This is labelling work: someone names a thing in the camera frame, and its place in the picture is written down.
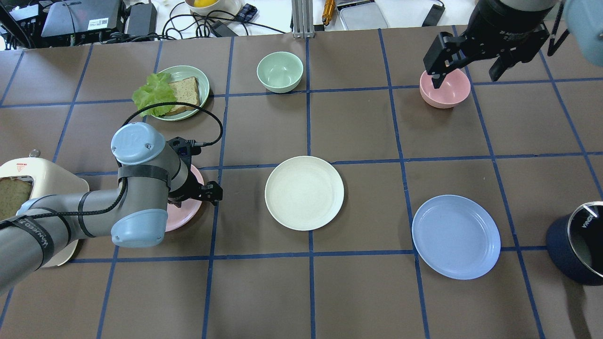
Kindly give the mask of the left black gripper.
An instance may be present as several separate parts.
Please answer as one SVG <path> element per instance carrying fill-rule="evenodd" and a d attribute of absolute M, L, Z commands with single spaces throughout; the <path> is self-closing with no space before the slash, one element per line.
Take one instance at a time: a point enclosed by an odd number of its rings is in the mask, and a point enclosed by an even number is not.
<path fill-rule="evenodd" d="M 186 140 L 182 137 L 170 139 L 168 145 L 181 160 L 177 174 L 171 182 L 168 203 L 179 208 L 183 201 L 192 198 L 200 202 L 209 202 L 217 207 L 223 199 L 222 187 L 218 183 L 202 185 L 190 169 L 192 157 L 198 156 L 202 152 L 202 146 L 194 140 Z"/>

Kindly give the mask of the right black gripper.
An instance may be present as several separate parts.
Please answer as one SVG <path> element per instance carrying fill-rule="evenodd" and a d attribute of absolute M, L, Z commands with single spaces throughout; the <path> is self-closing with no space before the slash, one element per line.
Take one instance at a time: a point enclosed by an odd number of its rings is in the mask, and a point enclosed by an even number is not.
<path fill-rule="evenodd" d="M 549 38 L 544 19 L 549 0 L 479 0 L 461 36 L 439 33 L 424 56 L 433 88 L 476 60 L 498 57 L 489 69 L 496 82 L 517 62 L 530 62 Z"/>

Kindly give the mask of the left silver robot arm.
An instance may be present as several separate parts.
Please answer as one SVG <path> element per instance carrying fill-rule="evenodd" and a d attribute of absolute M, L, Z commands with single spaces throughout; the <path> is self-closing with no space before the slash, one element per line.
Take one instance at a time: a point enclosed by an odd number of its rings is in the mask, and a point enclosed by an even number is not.
<path fill-rule="evenodd" d="M 185 140 L 175 142 L 146 123 L 123 125 L 111 141 L 118 189 L 33 198 L 2 220 L 1 292 L 75 240 L 110 236 L 121 247 L 152 247 L 164 239 L 169 204 L 194 199 L 217 205 L 222 187 L 198 182 L 182 152 Z"/>

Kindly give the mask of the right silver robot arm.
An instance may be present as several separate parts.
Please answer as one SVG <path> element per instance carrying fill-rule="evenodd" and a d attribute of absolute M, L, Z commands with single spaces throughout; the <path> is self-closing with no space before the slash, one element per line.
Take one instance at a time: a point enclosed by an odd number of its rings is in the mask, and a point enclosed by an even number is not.
<path fill-rule="evenodd" d="M 439 88 L 454 70 L 493 59 L 493 81 L 518 63 L 527 64 L 549 43 L 556 53 L 567 36 L 591 64 L 602 65 L 603 14 L 600 0 L 479 0 L 460 36 L 440 32 L 424 56 L 424 67 Z"/>

